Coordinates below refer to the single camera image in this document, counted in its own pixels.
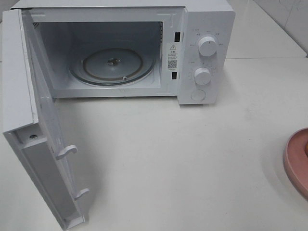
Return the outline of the pink round plate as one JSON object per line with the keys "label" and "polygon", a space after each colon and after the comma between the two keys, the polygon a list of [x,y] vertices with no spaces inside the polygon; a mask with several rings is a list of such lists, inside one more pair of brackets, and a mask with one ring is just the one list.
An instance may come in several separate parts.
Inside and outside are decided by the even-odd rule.
{"label": "pink round plate", "polygon": [[296,131],[288,140],[283,165],[286,175],[296,190],[308,199],[308,157],[305,145],[308,142],[308,128]]}

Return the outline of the white microwave knob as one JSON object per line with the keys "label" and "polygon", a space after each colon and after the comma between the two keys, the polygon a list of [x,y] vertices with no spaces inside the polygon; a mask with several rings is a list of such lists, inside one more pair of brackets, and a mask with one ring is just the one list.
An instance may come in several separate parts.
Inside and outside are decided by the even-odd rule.
{"label": "white microwave knob", "polygon": [[213,35],[206,35],[199,39],[198,50],[201,56],[209,57],[216,53],[218,42]]}
{"label": "white microwave knob", "polygon": [[197,85],[206,85],[211,81],[211,73],[208,68],[198,68],[194,72],[194,80]]}

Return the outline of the burger with lettuce and tomato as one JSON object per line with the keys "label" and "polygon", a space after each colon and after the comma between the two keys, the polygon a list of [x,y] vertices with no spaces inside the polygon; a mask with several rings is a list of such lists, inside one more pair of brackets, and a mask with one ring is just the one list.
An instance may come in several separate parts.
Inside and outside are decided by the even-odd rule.
{"label": "burger with lettuce and tomato", "polygon": [[308,142],[305,145],[305,154],[308,156]]}

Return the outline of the white microwave oven body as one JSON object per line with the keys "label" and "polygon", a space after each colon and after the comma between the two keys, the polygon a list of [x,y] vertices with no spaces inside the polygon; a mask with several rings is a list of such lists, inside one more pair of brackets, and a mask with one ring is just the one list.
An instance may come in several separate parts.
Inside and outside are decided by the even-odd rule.
{"label": "white microwave oven body", "polygon": [[[39,23],[48,58],[53,98],[175,96],[179,104],[211,104],[218,94],[235,11],[226,0],[20,0],[9,10],[28,10]],[[198,41],[213,35],[217,51],[203,57]],[[177,71],[167,70],[167,43],[179,49]],[[123,85],[98,86],[74,77],[69,64],[79,54],[129,48],[155,58],[150,73]],[[197,85],[194,72],[208,68],[211,81]],[[203,90],[197,102],[191,93]]]}

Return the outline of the white microwave door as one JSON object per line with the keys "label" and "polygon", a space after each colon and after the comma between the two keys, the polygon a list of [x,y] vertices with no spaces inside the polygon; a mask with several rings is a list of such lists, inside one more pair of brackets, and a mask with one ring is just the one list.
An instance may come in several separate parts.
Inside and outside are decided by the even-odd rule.
{"label": "white microwave door", "polygon": [[48,58],[39,23],[28,10],[3,13],[3,135],[63,230],[84,222],[66,145],[48,88]]}

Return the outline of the round white door button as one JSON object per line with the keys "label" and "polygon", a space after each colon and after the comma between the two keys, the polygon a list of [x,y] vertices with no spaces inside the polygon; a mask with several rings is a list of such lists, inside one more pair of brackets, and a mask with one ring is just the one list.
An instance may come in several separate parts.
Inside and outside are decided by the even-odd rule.
{"label": "round white door button", "polygon": [[205,99],[206,93],[203,90],[195,90],[191,93],[191,99],[197,102],[201,102]]}

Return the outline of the glass microwave turntable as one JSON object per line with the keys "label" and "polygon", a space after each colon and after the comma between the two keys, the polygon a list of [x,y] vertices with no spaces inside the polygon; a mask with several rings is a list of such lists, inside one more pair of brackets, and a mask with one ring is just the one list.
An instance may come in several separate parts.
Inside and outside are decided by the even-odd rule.
{"label": "glass microwave turntable", "polygon": [[70,73],[82,82],[116,86],[134,82],[151,72],[155,58],[129,48],[108,48],[74,57]]}

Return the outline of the white warning label sticker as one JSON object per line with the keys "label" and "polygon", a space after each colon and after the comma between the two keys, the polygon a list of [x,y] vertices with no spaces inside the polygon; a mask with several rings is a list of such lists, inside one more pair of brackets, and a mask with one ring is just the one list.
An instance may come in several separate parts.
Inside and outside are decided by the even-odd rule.
{"label": "white warning label sticker", "polygon": [[167,60],[167,70],[177,71],[178,69],[178,59],[179,59],[179,49],[175,42],[167,43],[166,49],[166,60]]}

